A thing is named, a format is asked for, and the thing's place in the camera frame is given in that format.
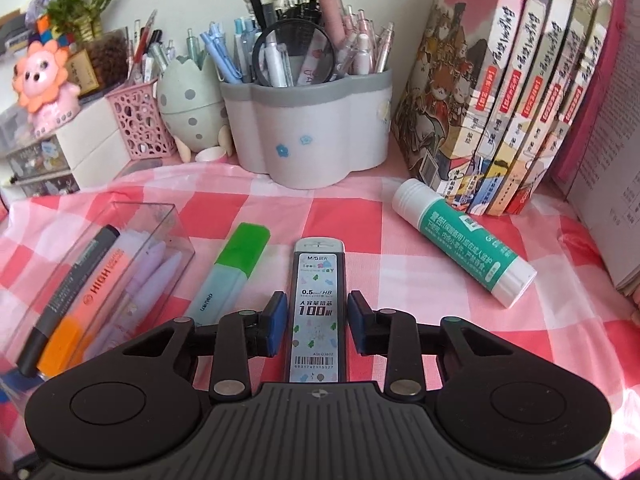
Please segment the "pencil lead refill case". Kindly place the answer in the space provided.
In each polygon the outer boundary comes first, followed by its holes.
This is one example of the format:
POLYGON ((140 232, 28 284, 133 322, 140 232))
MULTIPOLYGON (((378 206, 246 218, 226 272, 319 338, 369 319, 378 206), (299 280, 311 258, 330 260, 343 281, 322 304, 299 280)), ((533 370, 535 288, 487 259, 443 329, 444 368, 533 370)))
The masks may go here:
POLYGON ((288 322, 288 382, 344 382, 345 246, 333 237, 304 237, 294 246, 288 322))

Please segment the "green cap highlighter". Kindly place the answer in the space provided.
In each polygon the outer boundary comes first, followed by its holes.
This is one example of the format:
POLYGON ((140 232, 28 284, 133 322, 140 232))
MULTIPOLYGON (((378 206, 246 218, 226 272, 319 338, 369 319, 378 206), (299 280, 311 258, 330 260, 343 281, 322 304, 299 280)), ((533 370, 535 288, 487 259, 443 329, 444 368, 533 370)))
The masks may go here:
POLYGON ((229 313, 270 240, 265 226, 240 223, 224 245, 184 312, 196 326, 213 325, 229 313))

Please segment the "green white glue stick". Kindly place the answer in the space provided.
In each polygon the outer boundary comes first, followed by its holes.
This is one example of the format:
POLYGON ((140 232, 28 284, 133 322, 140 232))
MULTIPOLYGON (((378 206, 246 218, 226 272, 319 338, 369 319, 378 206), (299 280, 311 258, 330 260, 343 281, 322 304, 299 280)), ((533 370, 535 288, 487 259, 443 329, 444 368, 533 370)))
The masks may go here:
POLYGON ((419 180, 401 183, 392 207, 507 309, 536 278, 531 264, 419 180))

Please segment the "purple pen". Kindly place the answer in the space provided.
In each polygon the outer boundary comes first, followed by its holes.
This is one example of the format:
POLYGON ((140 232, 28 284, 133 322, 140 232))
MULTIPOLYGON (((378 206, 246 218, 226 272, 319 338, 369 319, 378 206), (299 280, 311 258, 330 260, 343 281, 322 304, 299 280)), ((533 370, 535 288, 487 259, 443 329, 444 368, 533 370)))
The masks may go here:
POLYGON ((165 257, 166 249, 166 243, 159 242, 143 255, 115 312, 96 338, 99 351, 114 348, 129 339, 163 295, 182 260, 181 252, 165 257))

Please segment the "lilac character pen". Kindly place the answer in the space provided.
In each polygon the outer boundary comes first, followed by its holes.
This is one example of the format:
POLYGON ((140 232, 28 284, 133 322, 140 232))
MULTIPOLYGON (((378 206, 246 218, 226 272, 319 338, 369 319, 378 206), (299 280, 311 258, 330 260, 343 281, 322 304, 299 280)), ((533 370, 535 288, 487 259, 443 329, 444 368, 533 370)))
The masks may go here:
POLYGON ((126 304, 160 266, 166 252, 165 242, 147 242, 132 259, 124 275, 104 301, 102 312, 112 314, 126 304))

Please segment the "clear plastic organizer tray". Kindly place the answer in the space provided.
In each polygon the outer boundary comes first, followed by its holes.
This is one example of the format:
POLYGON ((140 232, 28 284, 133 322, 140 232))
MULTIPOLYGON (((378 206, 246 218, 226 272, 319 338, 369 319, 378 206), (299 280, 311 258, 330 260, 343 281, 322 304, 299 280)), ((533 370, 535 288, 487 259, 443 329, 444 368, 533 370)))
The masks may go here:
POLYGON ((193 257, 175 205, 106 206, 2 337, 2 403, 151 327, 193 257))

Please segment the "black marker pen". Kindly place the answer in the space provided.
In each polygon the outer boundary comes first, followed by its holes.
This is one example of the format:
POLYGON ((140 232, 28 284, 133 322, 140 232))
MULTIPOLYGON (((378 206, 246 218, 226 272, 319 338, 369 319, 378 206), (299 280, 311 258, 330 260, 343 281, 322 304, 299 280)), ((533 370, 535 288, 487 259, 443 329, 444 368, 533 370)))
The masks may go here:
POLYGON ((120 232, 107 224, 85 246, 70 266, 62 282, 53 292, 37 322, 30 331, 16 361, 18 371, 25 377, 37 375, 37 365, 55 329, 66 315, 91 273, 112 248, 120 232))

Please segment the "orange highlighter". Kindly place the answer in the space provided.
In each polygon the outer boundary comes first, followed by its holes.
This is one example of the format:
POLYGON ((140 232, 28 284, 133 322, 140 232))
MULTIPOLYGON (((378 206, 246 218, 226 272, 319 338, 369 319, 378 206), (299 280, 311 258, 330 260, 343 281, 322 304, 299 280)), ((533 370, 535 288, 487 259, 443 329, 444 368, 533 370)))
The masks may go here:
POLYGON ((56 376, 82 362, 87 348, 104 323, 104 301, 125 273, 136 251, 132 238, 122 234, 107 252, 44 349, 38 362, 38 370, 43 376, 56 376))

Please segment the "pink binder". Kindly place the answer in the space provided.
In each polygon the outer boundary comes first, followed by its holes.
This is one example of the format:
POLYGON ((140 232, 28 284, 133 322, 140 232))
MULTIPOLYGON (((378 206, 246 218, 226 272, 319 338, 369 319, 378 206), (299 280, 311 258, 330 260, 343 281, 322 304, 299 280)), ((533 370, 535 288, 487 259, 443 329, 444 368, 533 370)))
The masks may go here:
POLYGON ((554 156, 549 170, 550 179, 564 195, 578 174, 579 165, 585 155, 591 130, 604 102, 614 70, 620 40, 625 31, 627 0, 614 0, 612 18, 604 40, 596 70, 591 78, 585 99, 582 100, 577 115, 566 133, 561 134, 562 142, 554 156))

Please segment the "pink perforated pen holder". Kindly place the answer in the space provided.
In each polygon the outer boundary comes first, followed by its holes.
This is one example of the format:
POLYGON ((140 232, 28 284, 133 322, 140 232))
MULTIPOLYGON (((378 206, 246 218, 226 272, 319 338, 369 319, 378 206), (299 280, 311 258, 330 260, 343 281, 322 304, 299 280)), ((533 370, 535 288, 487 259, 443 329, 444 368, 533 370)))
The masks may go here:
POLYGON ((131 86, 123 84, 106 95, 132 160, 167 158, 177 151, 174 138, 160 117, 156 86, 156 79, 131 86))

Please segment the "black magnifying glass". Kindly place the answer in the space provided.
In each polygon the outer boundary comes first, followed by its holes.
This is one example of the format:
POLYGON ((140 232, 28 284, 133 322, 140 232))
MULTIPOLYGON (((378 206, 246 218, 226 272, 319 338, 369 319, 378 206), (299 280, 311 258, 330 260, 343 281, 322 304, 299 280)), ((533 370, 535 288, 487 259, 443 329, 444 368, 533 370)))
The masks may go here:
POLYGON ((334 74, 335 50, 324 29, 301 18, 269 25, 255 41, 256 84, 271 88, 325 84, 334 74))

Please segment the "pink lion toy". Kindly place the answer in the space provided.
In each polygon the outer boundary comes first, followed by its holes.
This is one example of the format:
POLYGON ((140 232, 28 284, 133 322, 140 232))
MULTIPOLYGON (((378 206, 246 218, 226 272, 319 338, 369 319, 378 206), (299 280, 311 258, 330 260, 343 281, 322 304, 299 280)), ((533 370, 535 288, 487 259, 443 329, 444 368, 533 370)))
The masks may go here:
POLYGON ((36 139, 44 138, 80 112, 80 88, 68 80, 68 52, 51 39, 32 42, 14 66, 12 88, 27 112, 36 139))

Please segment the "pink spine cartoon book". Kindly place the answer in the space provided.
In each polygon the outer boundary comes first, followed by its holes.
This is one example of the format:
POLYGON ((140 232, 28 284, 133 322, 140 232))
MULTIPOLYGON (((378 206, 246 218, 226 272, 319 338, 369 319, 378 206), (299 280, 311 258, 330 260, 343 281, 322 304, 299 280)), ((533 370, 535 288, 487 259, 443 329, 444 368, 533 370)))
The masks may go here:
POLYGON ((540 107, 536 111, 533 123, 521 144, 518 156, 506 176, 496 200, 491 206, 491 213, 498 216, 508 208, 510 201, 518 192, 528 170, 534 166, 535 159, 546 138, 553 119, 558 114, 570 76, 574 73, 578 56, 582 53, 586 42, 588 27, 592 18, 593 9, 597 0, 574 0, 570 24, 564 36, 562 51, 556 63, 554 73, 549 85, 544 92, 540 107))

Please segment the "green bamboo plant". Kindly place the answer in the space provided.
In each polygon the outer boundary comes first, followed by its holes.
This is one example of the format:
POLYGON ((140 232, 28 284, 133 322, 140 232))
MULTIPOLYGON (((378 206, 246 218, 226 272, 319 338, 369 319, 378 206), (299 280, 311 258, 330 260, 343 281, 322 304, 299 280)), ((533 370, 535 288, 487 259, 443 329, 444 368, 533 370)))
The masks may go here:
POLYGON ((103 36, 102 14, 114 0, 51 0, 49 24, 62 35, 72 35, 80 44, 103 36))

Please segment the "rubiks cube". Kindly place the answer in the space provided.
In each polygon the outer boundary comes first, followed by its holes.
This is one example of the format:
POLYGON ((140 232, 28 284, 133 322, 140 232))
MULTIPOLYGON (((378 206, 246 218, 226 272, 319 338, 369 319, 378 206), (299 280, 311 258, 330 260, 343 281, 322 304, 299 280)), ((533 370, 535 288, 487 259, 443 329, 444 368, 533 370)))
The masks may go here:
POLYGON ((48 14, 42 14, 36 19, 36 32, 40 44, 55 40, 60 47, 69 48, 74 43, 72 35, 62 34, 51 24, 48 14))

